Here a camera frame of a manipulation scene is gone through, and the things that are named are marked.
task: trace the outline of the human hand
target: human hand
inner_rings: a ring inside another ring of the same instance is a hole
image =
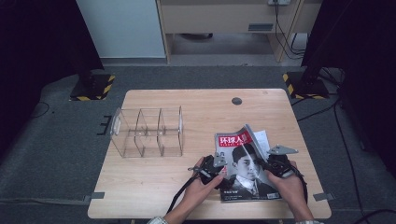
[[[195,164],[195,166],[200,167],[201,163],[204,161],[204,158],[201,158],[198,160],[198,162]],[[223,175],[218,175],[215,178],[213,178],[212,181],[207,183],[206,185],[202,183],[200,178],[196,178],[192,183],[186,188],[186,191],[184,192],[183,199],[181,200],[180,203],[183,203],[184,205],[187,205],[188,207],[191,207],[192,209],[201,204],[209,195],[210,191],[212,191],[213,188],[215,188],[217,185],[221,183],[221,180],[223,179]]]
[[[295,161],[290,161],[290,163],[297,168]],[[296,221],[314,219],[304,198],[303,183],[297,175],[279,178],[267,170],[264,172],[267,178],[276,186],[277,190],[279,190],[282,198],[288,203]]]
[[[201,158],[195,166],[200,167],[203,161],[204,158]],[[200,178],[194,179],[184,191],[184,196],[180,203],[163,218],[169,224],[182,223],[187,216],[207,198],[210,191],[221,183],[223,178],[223,175],[218,175],[206,185],[202,183]]]

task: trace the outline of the wrist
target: wrist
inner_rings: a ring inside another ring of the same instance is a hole
[[[177,209],[180,209],[185,214],[190,214],[197,205],[194,203],[189,203],[188,201],[181,200],[181,202],[177,205]]]
[[[289,203],[289,208],[294,215],[294,220],[297,223],[300,221],[314,220],[314,216],[312,215],[311,210],[305,201]]]
[[[171,212],[166,214],[163,218],[169,224],[180,224],[189,216],[193,209],[193,206],[190,206],[181,201],[180,204],[178,204]]]

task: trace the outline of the sleeve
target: sleeve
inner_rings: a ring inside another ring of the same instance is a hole
[[[296,224],[324,224],[323,222],[318,222],[316,220],[299,221]]]
[[[168,222],[163,219],[163,217],[154,217],[148,222],[148,224],[168,224]]]

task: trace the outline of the cable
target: cable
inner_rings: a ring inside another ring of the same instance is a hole
[[[333,85],[335,85],[337,88],[340,88],[342,82],[343,82],[343,73],[341,72],[340,80],[337,80],[332,73],[330,72],[329,68],[322,67],[321,68],[329,77],[324,77],[321,74],[319,74],[320,77],[330,81]]]
[[[277,42],[280,44],[280,46],[282,47],[283,51],[284,51],[285,54],[288,56],[288,58],[290,58],[290,59],[292,59],[292,60],[299,60],[299,59],[302,59],[303,57],[292,58],[292,57],[290,57],[289,54],[287,53],[287,51],[286,51],[286,49],[285,49],[285,45],[289,48],[289,50],[290,50],[291,53],[293,53],[293,54],[295,54],[295,55],[299,55],[299,53],[294,52],[294,50],[290,47],[289,42],[288,42],[288,39],[286,38],[285,33],[283,32],[282,27],[281,27],[280,24],[279,24],[279,20],[278,20],[279,3],[277,2],[277,0],[274,0],[274,6],[275,6],[275,11],[276,11],[275,37],[276,37]],[[283,45],[283,44],[280,42],[279,38],[277,37],[277,27],[279,27],[280,32],[281,32],[281,34],[283,35],[283,38],[285,38],[285,40],[286,40],[286,41],[285,41],[285,45]]]
[[[386,213],[386,212],[396,214],[396,211],[395,211],[395,210],[391,210],[391,209],[378,209],[378,210],[376,210],[376,211],[374,211],[374,212],[371,212],[371,213],[367,214],[366,216],[360,218],[359,220],[357,220],[357,221],[354,222],[353,224],[359,224],[359,223],[361,223],[363,220],[367,220],[367,218],[369,218],[369,217],[373,217],[373,216],[375,216],[375,215],[377,215],[377,214]]]
[[[299,55],[304,55],[304,54],[305,54],[305,49],[295,49],[295,48],[293,47],[294,41],[295,41],[296,37],[297,37],[297,33],[294,34],[294,37],[293,37],[293,39],[291,40],[290,47],[291,47],[292,50],[300,51],[300,52],[298,52]]]
[[[352,162],[352,159],[350,157],[349,149],[347,147],[347,142],[346,142],[346,139],[344,137],[343,130],[341,129],[340,121],[338,120],[337,110],[336,110],[336,106],[335,105],[333,105],[333,111],[334,111],[334,116],[335,116],[335,121],[337,123],[338,131],[341,134],[341,138],[343,140],[343,144],[344,144],[344,148],[346,150],[347,158],[349,160],[349,166],[350,166],[350,170],[352,172],[352,178],[353,178],[353,183],[354,183],[354,187],[355,187],[356,197],[358,199],[359,209],[361,210],[361,215],[364,217],[365,214],[364,214],[363,206],[361,204],[361,196],[360,196],[360,193],[359,193],[358,181],[356,180],[355,168],[353,167],[353,162]]]
[[[301,100],[299,100],[297,102],[294,102],[293,104],[291,104],[291,106],[297,105],[298,103],[300,103],[300,102],[302,102],[302,101],[304,101],[306,99],[308,99],[308,98],[304,98],[304,99],[301,99]]]
[[[297,119],[297,122],[300,122],[300,121],[303,121],[303,120],[305,120],[305,119],[309,119],[309,118],[311,118],[311,117],[313,117],[313,116],[315,116],[315,115],[324,113],[324,112],[326,112],[326,111],[332,109],[332,107],[335,106],[339,101],[340,101],[340,97],[338,97],[338,99],[337,99],[331,106],[326,107],[326,108],[324,108],[324,109],[321,109],[321,110],[319,110],[318,112],[315,112],[315,113],[313,113],[313,114],[311,114],[311,115],[305,116],[305,117],[303,117],[303,118],[301,118],[301,119]]]
[[[49,112],[49,110],[50,110],[50,105],[49,105],[49,104],[47,104],[47,103],[45,103],[45,102],[41,102],[41,101],[38,102],[38,104],[46,105],[46,106],[47,106],[47,109],[46,109],[46,111],[44,111],[44,112],[43,112],[42,114],[40,114],[40,115],[30,117],[31,119],[40,118],[41,116],[47,114],[47,112]]]

